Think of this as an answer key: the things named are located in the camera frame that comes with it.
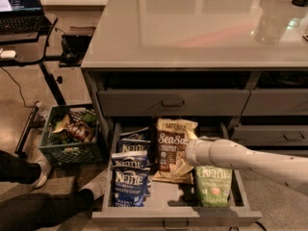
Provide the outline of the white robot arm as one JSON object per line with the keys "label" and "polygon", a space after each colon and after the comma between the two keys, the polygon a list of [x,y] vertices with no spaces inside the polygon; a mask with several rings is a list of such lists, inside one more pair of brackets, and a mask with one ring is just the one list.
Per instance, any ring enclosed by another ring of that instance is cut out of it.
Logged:
{"label": "white robot arm", "polygon": [[194,167],[246,169],[298,193],[308,195],[308,159],[259,152],[236,142],[194,139],[187,144],[186,161]]}

